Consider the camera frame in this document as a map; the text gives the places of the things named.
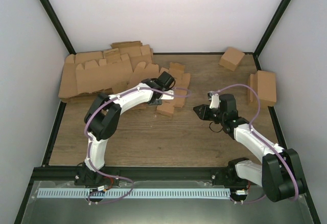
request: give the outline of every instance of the wooden table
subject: wooden table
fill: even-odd
[[[170,62],[186,65],[191,73],[190,90],[183,108],[175,109],[173,118],[155,113],[155,107],[129,110],[119,121],[116,133],[109,139],[105,163],[107,166],[226,166],[229,160],[247,157],[258,160],[251,152],[228,135],[212,132],[209,121],[201,121],[193,107],[209,104],[207,92],[227,85],[246,84],[256,68],[252,55],[246,55],[232,72],[220,65],[220,55],[155,55],[160,67]],[[226,91],[235,96],[239,115],[251,120],[256,108],[246,104],[246,88]],[[73,99],[67,103],[50,165],[77,165],[86,156],[87,139],[83,134],[84,116],[94,96]],[[268,109],[262,109],[253,123],[269,140],[277,142]],[[220,125],[213,125],[219,130]]]

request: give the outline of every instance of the white grille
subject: white grille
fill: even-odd
[[[95,193],[90,198],[117,198],[123,196],[129,189],[112,188],[105,193]],[[90,189],[84,188],[40,188],[38,198],[86,198]],[[204,198],[228,200],[229,189],[134,189],[126,198]]]

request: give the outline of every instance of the white wall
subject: white wall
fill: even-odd
[[[327,0],[292,0],[259,56],[277,74],[278,119],[327,223]]]
[[[0,222],[14,223],[58,110],[67,50],[39,0],[0,0]]]
[[[281,0],[50,0],[77,52],[142,40],[155,52],[251,52]]]

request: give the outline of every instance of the wooden surface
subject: wooden surface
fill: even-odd
[[[248,157],[258,162],[243,145],[228,135],[214,133],[209,121],[201,121],[193,107],[209,104],[207,92],[236,83],[246,84],[256,68],[251,55],[246,55],[236,71],[218,65],[218,55],[155,55],[155,63],[169,67],[170,62],[186,65],[191,73],[189,89],[193,95],[174,117],[155,113],[155,107],[129,110],[119,121],[116,133],[109,139],[107,166],[226,166],[229,160]],[[246,88],[226,91],[235,96],[239,115],[251,120],[256,108],[246,105]],[[67,104],[50,165],[77,165],[86,156],[87,139],[83,135],[84,116],[93,97],[82,97]],[[268,109],[262,109],[255,128],[269,140],[277,142]],[[219,130],[220,125],[213,125]]]

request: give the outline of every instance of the cardboard pile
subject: cardboard pile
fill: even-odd
[[[140,41],[113,43],[112,49],[103,52],[87,52],[69,55],[65,59],[59,98],[68,102],[71,97],[98,92],[120,93],[142,80],[157,78],[164,71],[176,80],[175,87],[187,89],[191,74],[184,73],[185,66],[170,63],[169,69],[153,64],[153,51]],[[186,95],[187,91],[175,90],[175,94]],[[157,112],[172,117],[174,108],[181,108],[185,98],[162,101]]]
[[[184,73],[185,66],[178,63],[170,63],[169,70],[167,71],[175,78],[176,84],[174,87],[187,89],[190,85],[191,74]],[[186,95],[186,90],[174,90],[176,95]],[[173,100],[162,100],[162,105],[157,107],[157,112],[169,117],[174,114],[175,108],[182,108],[185,105],[186,98],[176,97]]]
[[[240,65],[244,55],[245,54],[238,49],[229,47],[221,57],[219,64],[231,71],[235,71],[235,69]]]
[[[250,75],[248,86],[258,94],[261,108],[272,107],[275,105],[277,101],[275,73],[257,71],[256,74]],[[258,106],[256,97],[249,89],[247,91],[247,103],[252,106]]]

